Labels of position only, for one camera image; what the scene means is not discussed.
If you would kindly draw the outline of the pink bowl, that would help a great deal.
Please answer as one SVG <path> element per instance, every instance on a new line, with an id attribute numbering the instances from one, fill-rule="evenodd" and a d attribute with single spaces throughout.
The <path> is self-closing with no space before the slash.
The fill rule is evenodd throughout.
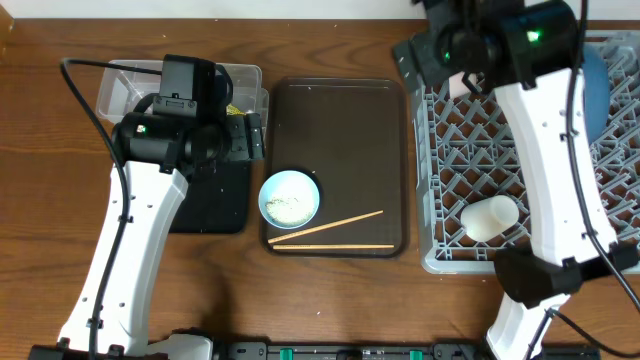
<path id="1" fill-rule="evenodd" d="M 459 72 L 448 79 L 449 95 L 452 99 L 469 93 L 478 93 L 477 76 Z"/>

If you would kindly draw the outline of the clear plastic bin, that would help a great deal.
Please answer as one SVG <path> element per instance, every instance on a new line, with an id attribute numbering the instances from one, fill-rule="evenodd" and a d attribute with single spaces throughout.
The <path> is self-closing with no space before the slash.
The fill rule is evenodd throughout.
<path id="1" fill-rule="evenodd" d="M 245 114 L 258 113 L 264 133 L 266 121 L 262 111 L 264 90 L 259 81 L 262 73 L 255 65 L 242 65 L 240 76 L 230 75 L 234 94 L 231 104 Z M 209 123 L 193 118 L 154 115 L 152 104 L 159 93 L 162 68 L 156 70 L 151 61 L 124 60 L 105 65 L 105 74 L 98 96 L 97 113 L 94 119 L 107 120 L 114 124 L 111 138 L 120 145 L 132 145 L 138 140 L 142 145 L 184 145 L 196 150 L 211 146 L 215 151 L 226 153 L 225 119 Z"/>

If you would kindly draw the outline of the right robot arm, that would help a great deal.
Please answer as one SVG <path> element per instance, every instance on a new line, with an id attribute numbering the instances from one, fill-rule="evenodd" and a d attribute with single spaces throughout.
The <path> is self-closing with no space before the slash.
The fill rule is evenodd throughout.
<path id="1" fill-rule="evenodd" d="M 561 307 L 639 266 L 639 232 L 620 218 L 639 191 L 639 128 L 595 112 L 608 85 L 585 69 L 584 23 L 567 3 L 424 7 L 428 29 L 393 50 L 410 94 L 421 262 L 490 273 L 503 289 L 477 345 L 433 355 L 565 359 L 542 346 Z"/>

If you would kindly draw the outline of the brown serving tray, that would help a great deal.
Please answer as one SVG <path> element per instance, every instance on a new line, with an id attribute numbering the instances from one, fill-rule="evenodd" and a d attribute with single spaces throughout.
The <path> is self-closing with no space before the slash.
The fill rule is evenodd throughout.
<path id="1" fill-rule="evenodd" d="M 407 115 L 403 89 L 387 79 L 289 77 L 275 87 L 266 129 L 265 174 L 309 175 L 320 206 L 304 226 L 267 222 L 260 240 L 272 254 L 392 258 L 409 241 Z M 346 218 L 382 215 L 275 244 L 268 240 Z M 376 250 L 274 250 L 272 245 L 393 244 Z"/>

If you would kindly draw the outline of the yellow snack wrapper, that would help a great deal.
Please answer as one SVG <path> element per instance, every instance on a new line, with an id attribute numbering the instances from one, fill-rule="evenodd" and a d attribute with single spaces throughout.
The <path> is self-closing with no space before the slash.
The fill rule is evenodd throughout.
<path id="1" fill-rule="evenodd" d="M 242 110 L 240 110 L 239 108 L 235 107 L 232 104 L 229 104 L 226 106 L 226 113 L 228 115 L 245 115 L 245 112 L 243 112 Z"/>

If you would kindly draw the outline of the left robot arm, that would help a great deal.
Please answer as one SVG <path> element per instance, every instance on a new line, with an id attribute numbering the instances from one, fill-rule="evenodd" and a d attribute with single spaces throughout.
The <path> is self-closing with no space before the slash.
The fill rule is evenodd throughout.
<path id="1" fill-rule="evenodd" d="M 56 344 L 32 359 L 216 359 L 223 353 L 193 329 L 149 340 L 159 264 L 192 171 L 263 156 L 257 113 L 213 119 L 127 114 L 113 129 L 118 160 L 89 273 Z"/>

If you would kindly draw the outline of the white cup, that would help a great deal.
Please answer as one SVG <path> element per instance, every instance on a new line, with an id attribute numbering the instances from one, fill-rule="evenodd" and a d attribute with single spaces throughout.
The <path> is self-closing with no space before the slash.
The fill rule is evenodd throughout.
<path id="1" fill-rule="evenodd" d="M 466 235 L 475 242 L 485 243 L 515 225 L 519 209 L 514 200 L 496 195 L 466 206 L 460 221 Z"/>

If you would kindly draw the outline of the light blue bowl with rice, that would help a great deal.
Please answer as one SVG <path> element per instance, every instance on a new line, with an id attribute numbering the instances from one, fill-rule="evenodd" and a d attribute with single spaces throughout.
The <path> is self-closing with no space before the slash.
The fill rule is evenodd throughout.
<path id="1" fill-rule="evenodd" d="M 278 229 L 292 230 L 307 224 L 320 206 L 320 191 L 307 174 L 284 170 L 269 176 L 258 195 L 263 219 Z"/>

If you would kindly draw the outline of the black tray bin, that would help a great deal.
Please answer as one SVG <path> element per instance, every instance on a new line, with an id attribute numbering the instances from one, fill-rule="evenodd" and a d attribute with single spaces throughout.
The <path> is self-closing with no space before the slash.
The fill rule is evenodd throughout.
<path id="1" fill-rule="evenodd" d="M 215 163 L 198 169 L 170 228 L 171 233 L 234 234 L 248 218 L 251 165 Z"/>

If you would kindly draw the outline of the grey dishwasher rack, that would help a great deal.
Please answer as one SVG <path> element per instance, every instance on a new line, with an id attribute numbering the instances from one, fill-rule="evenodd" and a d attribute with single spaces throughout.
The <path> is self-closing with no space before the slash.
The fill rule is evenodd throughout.
<path id="1" fill-rule="evenodd" d="M 609 114 L 590 152 L 609 220 L 621 242 L 639 243 L 639 33 L 591 30 L 607 65 Z M 453 99 L 446 85 L 410 98 L 416 138 L 420 256 L 432 274 L 490 274 L 495 253 L 530 238 L 530 215 L 510 129 L 494 96 Z M 459 216 L 473 202 L 507 195 L 518 222 L 486 243 Z"/>

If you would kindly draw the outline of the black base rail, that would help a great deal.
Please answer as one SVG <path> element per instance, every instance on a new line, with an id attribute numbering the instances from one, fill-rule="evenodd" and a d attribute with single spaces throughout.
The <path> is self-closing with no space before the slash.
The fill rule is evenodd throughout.
<path id="1" fill-rule="evenodd" d="M 229 359 L 229 360 L 480 360 L 493 359 L 473 344 L 435 344 L 427 347 L 355 347 L 355 346 L 269 346 L 260 342 L 239 342 L 230 345 L 215 344 L 213 350 L 151 350 L 150 355 L 134 357 L 97 355 L 96 359 Z M 83 351 L 62 346 L 34 345 L 26 359 L 69 360 L 89 359 Z M 600 352 L 586 346 L 550 347 L 532 359 L 544 360 L 599 360 Z"/>

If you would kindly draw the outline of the dark blue plate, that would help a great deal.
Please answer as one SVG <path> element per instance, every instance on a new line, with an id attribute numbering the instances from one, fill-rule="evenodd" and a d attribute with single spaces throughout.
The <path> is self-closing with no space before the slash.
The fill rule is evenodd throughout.
<path id="1" fill-rule="evenodd" d="M 609 115 L 608 68 L 599 51 L 591 46 L 583 48 L 585 79 L 585 129 L 588 142 L 593 144 L 605 131 Z"/>

